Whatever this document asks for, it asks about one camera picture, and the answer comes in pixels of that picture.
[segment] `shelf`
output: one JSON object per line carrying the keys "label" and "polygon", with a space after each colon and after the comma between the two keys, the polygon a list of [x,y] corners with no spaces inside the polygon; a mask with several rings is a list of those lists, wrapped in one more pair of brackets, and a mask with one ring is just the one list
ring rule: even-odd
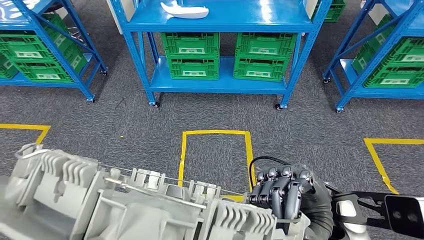
{"label": "shelf", "polygon": [[139,4],[127,29],[132,32],[285,32],[314,29],[301,0],[181,0],[184,7],[209,9],[202,19],[183,19],[166,13],[177,0],[148,0]]}
{"label": "shelf", "polygon": [[[42,14],[56,0],[34,0],[37,4],[26,4],[36,14]],[[0,29],[2,30],[31,30],[29,21],[18,11],[11,1],[0,2]]]}
{"label": "shelf", "polygon": [[284,94],[285,81],[255,81],[233,78],[234,57],[220,57],[218,80],[171,79],[167,59],[159,57],[149,90],[167,93]]}
{"label": "shelf", "polygon": [[[343,73],[349,86],[358,78],[352,66],[353,59],[340,59]],[[373,88],[363,87],[362,84],[353,92],[356,98],[394,98],[394,99],[424,99],[424,84],[417,88]]]}
{"label": "shelf", "polygon": [[[413,1],[410,0],[383,0],[381,1],[383,6],[387,9],[390,15],[397,17],[407,11],[412,5]],[[415,20],[411,23],[410,29],[412,30],[424,30],[424,13],[420,13]]]}

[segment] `crate label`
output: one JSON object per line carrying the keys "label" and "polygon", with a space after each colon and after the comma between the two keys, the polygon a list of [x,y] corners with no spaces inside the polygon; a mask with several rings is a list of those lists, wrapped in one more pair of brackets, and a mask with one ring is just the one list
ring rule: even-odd
{"label": "crate label", "polygon": [[261,47],[251,47],[250,54],[269,54],[277,55],[277,48],[261,48]]}
{"label": "crate label", "polygon": [[268,71],[247,71],[246,76],[249,77],[262,77],[262,78],[270,78],[271,73]]}
{"label": "crate label", "polygon": [[57,74],[36,74],[37,79],[56,79],[60,80],[61,78]]}
{"label": "crate label", "polygon": [[183,76],[202,76],[206,77],[206,71],[182,71]]}
{"label": "crate label", "polygon": [[42,59],[43,56],[38,51],[15,51],[16,57],[18,58],[35,58]]}
{"label": "crate label", "polygon": [[205,54],[205,49],[203,47],[179,47],[179,54]]}
{"label": "crate label", "polygon": [[11,61],[7,61],[7,62],[3,63],[3,67],[5,67],[6,70],[9,70],[12,67]]}
{"label": "crate label", "polygon": [[384,37],[382,32],[377,34],[377,36],[375,36],[375,39],[378,41],[380,45],[382,45],[386,41],[386,38]]}
{"label": "crate label", "polygon": [[83,59],[81,56],[76,56],[74,59],[73,59],[73,61],[72,61],[72,63],[70,64],[70,66],[73,68],[73,69],[75,69],[77,66],[78,66],[78,64],[81,62],[81,59]]}
{"label": "crate label", "polygon": [[65,41],[66,36],[60,35],[56,37],[56,40],[54,40],[54,44],[56,44],[56,46],[60,47],[61,44]]}
{"label": "crate label", "polygon": [[406,55],[402,62],[424,62],[424,55]]}
{"label": "crate label", "polygon": [[358,62],[359,62],[359,65],[362,69],[364,69],[367,66],[367,61],[365,61],[365,59],[363,57],[358,59]]}
{"label": "crate label", "polygon": [[410,79],[383,79],[380,85],[407,85],[410,82]]}

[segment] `black cable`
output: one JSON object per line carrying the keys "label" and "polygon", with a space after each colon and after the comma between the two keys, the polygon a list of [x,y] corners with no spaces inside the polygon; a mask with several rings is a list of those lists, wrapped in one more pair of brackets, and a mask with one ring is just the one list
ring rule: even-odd
{"label": "black cable", "polygon": [[274,161],[274,162],[279,163],[279,164],[282,164],[282,165],[290,165],[288,162],[283,161],[283,160],[281,160],[281,159],[278,159],[278,158],[276,158],[276,157],[272,157],[272,156],[258,156],[258,157],[255,157],[255,158],[254,158],[254,159],[250,162],[250,164],[249,164],[249,172],[248,172],[248,174],[249,174],[250,186],[251,186],[251,188],[252,188],[252,189],[253,189],[253,187],[254,187],[254,184],[253,184],[253,178],[252,178],[252,177],[255,177],[255,176],[252,176],[252,166],[253,166],[253,163],[254,163],[254,162],[256,162],[256,161],[258,161],[258,160],[260,160],[260,159],[267,159],[267,160],[271,160],[271,161]]}

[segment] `caster wheel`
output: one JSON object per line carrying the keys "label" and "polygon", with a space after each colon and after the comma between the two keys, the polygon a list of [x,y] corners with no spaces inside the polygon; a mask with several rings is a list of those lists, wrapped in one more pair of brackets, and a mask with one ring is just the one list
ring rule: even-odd
{"label": "caster wheel", "polygon": [[281,105],[280,104],[275,104],[274,105],[274,108],[277,110],[277,111],[281,111],[283,108],[281,107]]}

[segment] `robotic hand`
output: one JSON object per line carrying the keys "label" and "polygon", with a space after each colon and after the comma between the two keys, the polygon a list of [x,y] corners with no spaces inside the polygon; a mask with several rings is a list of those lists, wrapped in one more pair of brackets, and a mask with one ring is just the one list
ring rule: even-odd
{"label": "robotic hand", "polygon": [[[282,170],[272,167],[260,172],[249,197],[252,205],[271,208],[277,219],[295,221],[303,213],[310,219],[304,239],[327,240],[333,231],[331,196],[325,184],[307,169],[286,165]],[[288,231],[282,221],[278,228]]]}

